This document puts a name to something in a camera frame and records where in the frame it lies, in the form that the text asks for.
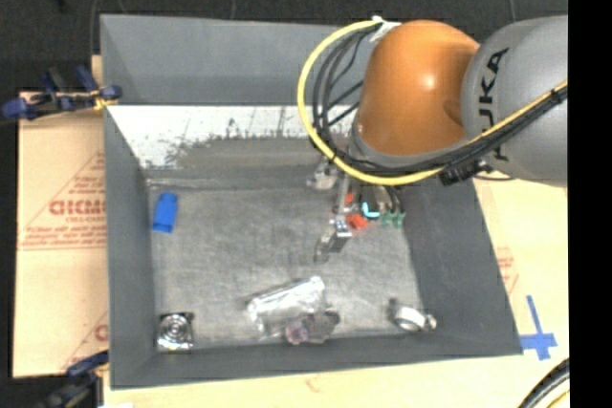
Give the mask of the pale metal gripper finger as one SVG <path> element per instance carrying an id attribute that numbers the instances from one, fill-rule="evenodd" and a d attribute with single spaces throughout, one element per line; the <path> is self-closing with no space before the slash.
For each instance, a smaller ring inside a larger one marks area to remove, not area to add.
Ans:
<path id="1" fill-rule="evenodd" d="M 336 167 L 327 160 L 321 160 L 313 174 L 306 179 L 306 185 L 314 190 L 330 190 L 338 181 Z"/>
<path id="2" fill-rule="evenodd" d="M 340 253 L 346 243 L 352 238 L 346 219 L 342 216 L 330 221 L 328 230 L 317 240 L 314 251 L 314 262 L 323 264 L 333 253 Z"/>

